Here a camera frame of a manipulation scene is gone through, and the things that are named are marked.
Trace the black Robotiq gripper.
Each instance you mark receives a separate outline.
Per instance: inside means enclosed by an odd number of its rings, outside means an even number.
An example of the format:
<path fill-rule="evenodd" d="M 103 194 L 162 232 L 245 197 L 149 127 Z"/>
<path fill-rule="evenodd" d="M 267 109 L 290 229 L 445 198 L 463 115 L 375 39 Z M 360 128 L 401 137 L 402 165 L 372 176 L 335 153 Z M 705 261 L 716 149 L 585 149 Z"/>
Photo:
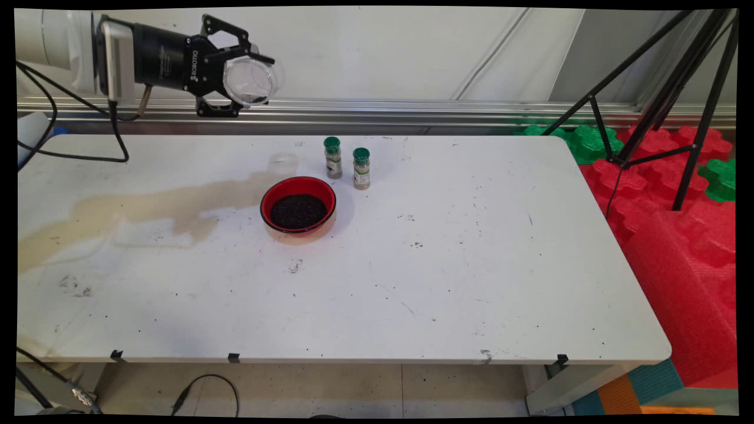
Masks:
<path fill-rule="evenodd" d="M 226 32 L 237 38 L 237 44 L 218 48 L 209 36 Z M 196 96 L 196 113 L 204 118 L 237 118 L 242 108 L 267 105 L 272 90 L 264 93 L 243 91 L 234 93 L 223 88 L 221 68 L 206 76 L 200 67 L 205 64 L 224 64 L 239 57 L 250 57 L 266 65 L 276 60 L 262 55 L 249 40 L 248 32 L 215 16 L 204 14 L 198 35 L 189 36 L 145 24 L 134 24 L 134 81 L 160 88 L 188 91 Z M 210 104 L 205 95 L 218 93 L 229 104 Z"/>

